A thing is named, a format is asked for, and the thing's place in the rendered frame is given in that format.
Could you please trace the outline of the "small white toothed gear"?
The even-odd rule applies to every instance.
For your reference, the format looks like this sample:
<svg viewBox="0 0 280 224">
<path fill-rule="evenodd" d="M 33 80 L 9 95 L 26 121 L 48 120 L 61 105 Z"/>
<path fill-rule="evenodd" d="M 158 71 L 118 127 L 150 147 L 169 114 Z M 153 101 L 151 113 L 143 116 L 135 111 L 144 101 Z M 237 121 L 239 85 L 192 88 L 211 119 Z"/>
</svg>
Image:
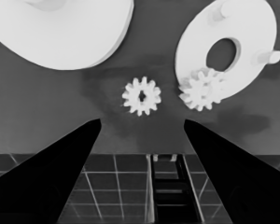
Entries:
<svg viewBox="0 0 280 224">
<path fill-rule="evenodd" d="M 182 79 L 179 89 L 180 99 L 189 109 L 202 112 L 204 108 L 211 110 L 213 104 L 222 101 L 222 92 L 226 84 L 225 74 L 213 68 L 202 68 L 192 71 Z"/>
<path fill-rule="evenodd" d="M 154 80 L 147 80 L 147 77 L 135 77 L 131 83 L 124 86 L 121 97 L 124 100 L 122 105 L 129 108 L 130 114 L 136 114 L 137 117 L 149 116 L 152 111 L 158 110 L 161 88 Z"/>
</svg>

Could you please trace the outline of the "large thick white disc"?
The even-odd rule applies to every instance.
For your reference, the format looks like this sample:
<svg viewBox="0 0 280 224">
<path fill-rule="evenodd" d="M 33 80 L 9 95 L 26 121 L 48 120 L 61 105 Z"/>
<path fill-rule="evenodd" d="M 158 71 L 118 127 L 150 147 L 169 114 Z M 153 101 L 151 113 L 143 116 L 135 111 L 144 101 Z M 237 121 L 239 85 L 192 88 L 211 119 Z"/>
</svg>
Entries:
<svg viewBox="0 0 280 224">
<path fill-rule="evenodd" d="M 119 48 L 133 10 L 134 0 L 0 0 L 0 42 L 49 69 L 93 67 Z"/>
</svg>

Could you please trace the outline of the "white round carrier with pins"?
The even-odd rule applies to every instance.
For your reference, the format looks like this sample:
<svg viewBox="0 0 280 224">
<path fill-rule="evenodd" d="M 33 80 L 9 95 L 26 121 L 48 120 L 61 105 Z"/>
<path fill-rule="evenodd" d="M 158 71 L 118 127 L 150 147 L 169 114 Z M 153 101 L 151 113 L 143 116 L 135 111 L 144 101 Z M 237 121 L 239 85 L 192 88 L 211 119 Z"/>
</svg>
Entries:
<svg viewBox="0 0 280 224">
<path fill-rule="evenodd" d="M 218 71 L 207 64 L 207 55 L 224 38 L 235 44 L 236 54 L 222 71 L 226 78 L 222 99 L 244 90 L 266 65 L 280 61 L 280 51 L 274 48 L 277 21 L 267 0 L 214 0 L 180 36 L 175 52 L 175 74 L 180 84 L 192 71 Z"/>
</svg>

